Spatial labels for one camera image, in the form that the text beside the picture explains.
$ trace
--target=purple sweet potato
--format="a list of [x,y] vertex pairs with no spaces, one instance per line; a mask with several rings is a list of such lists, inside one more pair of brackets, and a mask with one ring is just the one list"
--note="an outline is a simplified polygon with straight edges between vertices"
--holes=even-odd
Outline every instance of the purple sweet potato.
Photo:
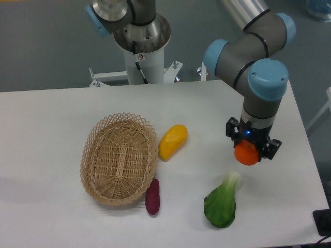
[[151,215],[155,215],[160,209],[160,184],[156,178],[146,190],[145,205],[147,212]]

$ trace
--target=basket rim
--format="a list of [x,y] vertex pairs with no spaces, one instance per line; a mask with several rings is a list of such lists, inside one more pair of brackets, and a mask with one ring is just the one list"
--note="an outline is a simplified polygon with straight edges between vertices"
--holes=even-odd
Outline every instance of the basket rim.
[[[111,118],[116,117],[115,121],[109,121]],[[144,178],[142,180],[142,184],[136,189],[136,191],[125,198],[122,199],[115,199],[115,198],[108,198],[104,196],[96,187],[95,185],[95,176],[94,176],[94,166],[95,161],[98,155],[98,150],[102,145],[103,141],[109,136],[114,128],[122,128],[121,125],[130,122],[131,124],[137,125],[136,128],[140,128],[140,131],[143,131],[144,139],[146,142],[146,150],[148,153],[147,162],[145,165],[145,173]],[[152,125],[149,124],[149,121],[146,121],[145,118],[142,118],[140,115],[134,115],[130,113],[118,113],[117,115],[109,115],[104,119],[100,120],[91,130],[88,139],[85,143],[85,147],[83,150],[82,160],[81,160],[81,180],[85,187],[85,190],[97,201],[107,204],[107,205],[124,205],[131,203],[138,198],[140,198],[147,188],[149,187],[152,179],[154,177],[156,171],[156,163],[157,163],[157,139],[156,139],[156,132]],[[86,180],[86,177],[83,177],[82,174],[84,173],[84,168],[86,168],[86,163],[89,167],[89,180]]]

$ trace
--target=gray floor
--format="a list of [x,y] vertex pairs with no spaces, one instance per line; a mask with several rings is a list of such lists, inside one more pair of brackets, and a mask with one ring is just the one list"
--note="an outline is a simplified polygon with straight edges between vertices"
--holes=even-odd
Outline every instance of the gray floor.
[[[100,38],[87,21],[84,7],[90,1],[0,2],[0,91],[87,87],[89,67],[95,73],[124,71],[124,59],[113,38]],[[183,62],[182,81],[199,79],[195,71],[211,42],[236,41],[243,35],[220,0],[156,2],[172,29],[165,65],[175,59]],[[273,12],[285,12],[296,22],[295,41],[273,58],[288,67],[307,124],[327,101],[325,91],[331,87],[331,23],[310,18],[304,0],[266,2]],[[309,135],[323,182],[331,180],[330,127],[329,116]]]

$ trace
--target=white table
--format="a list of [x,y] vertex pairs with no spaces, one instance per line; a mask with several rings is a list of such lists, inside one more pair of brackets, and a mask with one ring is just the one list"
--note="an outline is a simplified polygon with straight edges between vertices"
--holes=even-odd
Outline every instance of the white table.
[[[225,136],[243,98],[221,81],[0,94],[1,247],[265,247],[320,239],[312,211],[328,208],[296,102],[288,86],[271,137],[272,161],[239,164]],[[160,139],[176,123],[187,144],[159,162],[161,208],[96,203],[80,181],[93,126],[118,112],[140,114]],[[203,199],[230,169],[241,173],[236,219],[213,228]]]

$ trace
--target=green vegetable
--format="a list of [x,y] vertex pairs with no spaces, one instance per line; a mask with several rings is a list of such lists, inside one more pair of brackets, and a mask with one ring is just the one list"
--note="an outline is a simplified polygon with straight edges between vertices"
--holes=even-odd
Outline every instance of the green vegetable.
[[235,218],[235,189],[240,183],[240,174],[228,172],[222,184],[205,197],[204,213],[206,218],[218,228],[226,228]]

